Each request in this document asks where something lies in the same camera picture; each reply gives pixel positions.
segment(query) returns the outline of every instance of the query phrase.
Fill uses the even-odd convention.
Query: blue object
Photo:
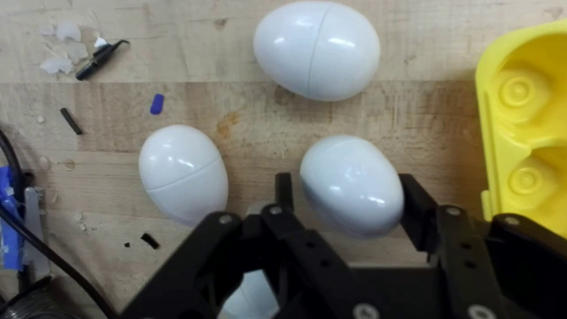
[[[10,167],[0,167],[0,205],[8,213],[11,213],[19,222],[24,222],[19,213],[19,203],[15,199],[15,189],[11,183],[13,171]],[[6,270],[22,270],[24,240],[22,236],[3,220],[3,252]]]
[[[162,111],[164,111],[164,100],[166,100],[164,95],[157,95],[157,96],[155,96],[153,107],[150,109],[150,112],[151,112],[153,116],[162,114]]]

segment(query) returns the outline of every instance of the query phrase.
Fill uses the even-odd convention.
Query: wooden surface
[[[486,189],[474,70],[492,41],[566,17],[562,0],[346,0],[376,26],[384,57],[369,89],[313,104],[272,84],[252,54],[258,22],[283,0],[0,0],[0,125],[49,194],[49,242],[123,309],[190,235],[144,196],[137,158],[167,125],[192,125],[221,148],[229,210],[274,197],[274,176],[295,176],[318,139],[373,141],[399,173],[440,201],[481,212]],[[75,22],[84,36],[130,40],[91,84],[50,77],[42,29]],[[150,116],[157,93],[166,112]],[[70,109],[86,135],[61,119]],[[298,215],[350,263],[419,267],[401,231],[355,242],[311,215],[297,180]],[[160,251],[141,236],[153,235]],[[3,295],[15,284],[4,274]]]

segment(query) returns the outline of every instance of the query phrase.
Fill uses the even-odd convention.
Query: plastic egg
[[[139,167],[153,205],[176,222],[196,228],[206,215],[228,208],[226,166],[210,137],[196,128],[155,132],[143,148]]]
[[[318,102],[348,100],[375,79],[380,40],[352,8],[297,2],[270,13],[258,27],[261,68],[291,93]]]
[[[359,137],[320,141],[304,157],[300,176],[316,213],[350,236],[385,235],[403,217],[405,192],[396,169]]]

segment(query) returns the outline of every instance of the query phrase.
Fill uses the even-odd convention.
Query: plastic container
[[[567,238],[567,22],[495,41],[477,68],[486,220],[525,215]]]

